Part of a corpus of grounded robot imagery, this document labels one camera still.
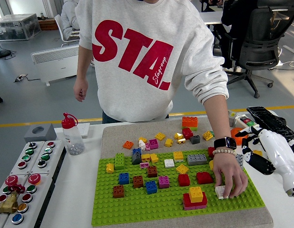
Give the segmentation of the person's left hand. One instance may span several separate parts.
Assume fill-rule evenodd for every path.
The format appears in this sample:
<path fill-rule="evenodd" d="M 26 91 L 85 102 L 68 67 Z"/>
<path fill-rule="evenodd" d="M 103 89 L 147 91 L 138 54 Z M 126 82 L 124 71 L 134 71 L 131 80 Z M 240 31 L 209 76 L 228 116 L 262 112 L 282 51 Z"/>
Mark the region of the person's left hand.
<path fill-rule="evenodd" d="M 248 177 L 239 166 L 235 156 L 230 153 L 216 153 L 213 158 L 213 172 L 216 178 L 216 186 L 222 184 L 222 175 L 225 177 L 224 198 L 233 198 L 245 191 L 248 185 Z"/>

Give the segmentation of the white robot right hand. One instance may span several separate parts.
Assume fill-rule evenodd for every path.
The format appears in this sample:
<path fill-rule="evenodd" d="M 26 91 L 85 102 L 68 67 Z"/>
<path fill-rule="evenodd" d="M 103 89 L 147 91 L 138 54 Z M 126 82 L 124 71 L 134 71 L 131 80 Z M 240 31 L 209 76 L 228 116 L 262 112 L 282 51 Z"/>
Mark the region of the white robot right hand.
<path fill-rule="evenodd" d="M 279 173 L 283 178 L 285 192 L 288 195 L 294 195 L 294 153 L 287 140 L 280 134 L 257 126 L 242 129 L 236 133 L 235 137 L 242 137 L 251 133 L 254 136 L 242 140 L 245 160 L 264 175 L 270 175 L 274 171 Z M 248 142 L 256 137 L 259 138 L 267 154 L 267 159 L 258 154 L 252 154 L 252 150 L 248 147 Z"/>

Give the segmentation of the person's right hand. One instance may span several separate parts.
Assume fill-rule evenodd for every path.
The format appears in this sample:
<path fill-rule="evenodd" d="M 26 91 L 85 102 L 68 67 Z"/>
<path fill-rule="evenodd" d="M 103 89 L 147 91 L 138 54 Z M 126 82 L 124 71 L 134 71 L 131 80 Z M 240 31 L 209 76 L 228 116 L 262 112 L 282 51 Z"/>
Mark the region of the person's right hand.
<path fill-rule="evenodd" d="M 79 76 L 77 76 L 77 79 L 73 87 L 75 99 L 79 102 L 83 102 L 86 98 L 87 90 L 88 82 L 86 78 L 80 78 Z"/>

